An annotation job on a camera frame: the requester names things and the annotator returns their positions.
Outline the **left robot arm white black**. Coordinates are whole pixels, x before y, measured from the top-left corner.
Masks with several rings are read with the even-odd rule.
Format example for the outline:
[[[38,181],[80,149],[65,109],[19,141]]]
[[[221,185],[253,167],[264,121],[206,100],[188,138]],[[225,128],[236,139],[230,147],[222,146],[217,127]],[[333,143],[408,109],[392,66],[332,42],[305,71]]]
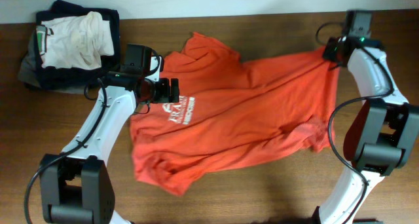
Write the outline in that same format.
[[[127,223],[115,210],[107,171],[113,146],[138,105],[179,101],[178,79],[152,81],[110,72],[98,84],[98,98],[76,136],[60,154],[46,154],[41,161],[41,204],[47,223]]]

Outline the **red orange printed t-shirt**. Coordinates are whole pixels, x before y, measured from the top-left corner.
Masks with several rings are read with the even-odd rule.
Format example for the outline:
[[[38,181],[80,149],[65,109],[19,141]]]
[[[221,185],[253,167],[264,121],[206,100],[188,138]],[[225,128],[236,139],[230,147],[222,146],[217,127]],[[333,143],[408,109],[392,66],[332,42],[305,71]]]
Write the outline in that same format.
[[[193,33],[166,56],[177,103],[130,120],[136,180],[177,196],[211,172],[256,166],[329,146],[339,71],[323,48],[243,62],[221,41]]]

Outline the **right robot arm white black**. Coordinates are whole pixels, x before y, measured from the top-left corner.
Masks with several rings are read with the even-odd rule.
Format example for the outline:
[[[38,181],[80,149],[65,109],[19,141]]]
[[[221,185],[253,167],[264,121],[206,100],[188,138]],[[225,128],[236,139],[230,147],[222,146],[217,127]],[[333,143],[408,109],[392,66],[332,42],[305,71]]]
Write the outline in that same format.
[[[332,37],[323,58],[346,67],[353,75],[360,96],[335,108],[332,124],[340,109],[352,102],[362,108],[348,129],[344,165],[333,192],[318,206],[312,223],[355,223],[355,215],[369,193],[395,169],[404,167],[418,137],[418,106],[399,91],[386,63],[379,41],[364,37]]]

